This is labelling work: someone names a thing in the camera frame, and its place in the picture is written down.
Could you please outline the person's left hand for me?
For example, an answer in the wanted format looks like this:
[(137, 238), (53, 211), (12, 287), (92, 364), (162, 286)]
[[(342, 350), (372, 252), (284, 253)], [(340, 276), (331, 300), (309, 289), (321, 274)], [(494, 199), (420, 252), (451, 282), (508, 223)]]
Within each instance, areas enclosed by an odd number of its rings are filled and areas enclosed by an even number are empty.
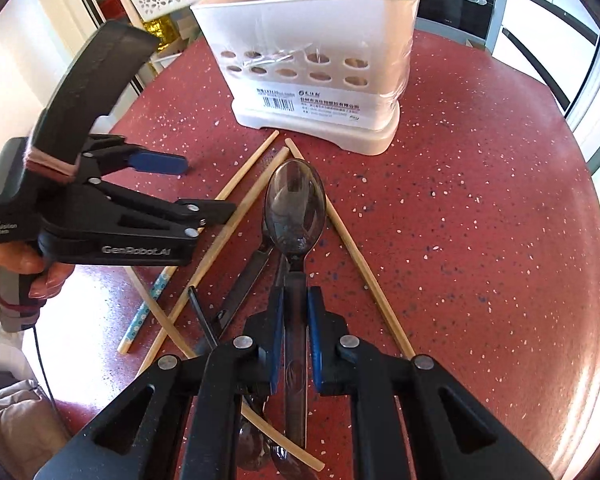
[(0, 268), (15, 274), (38, 274), (29, 292), (33, 299), (57, 296), (74, 271), (72, 264), (59, 262), (46, 268), (43, 258), (25, 242), (0, 244)]

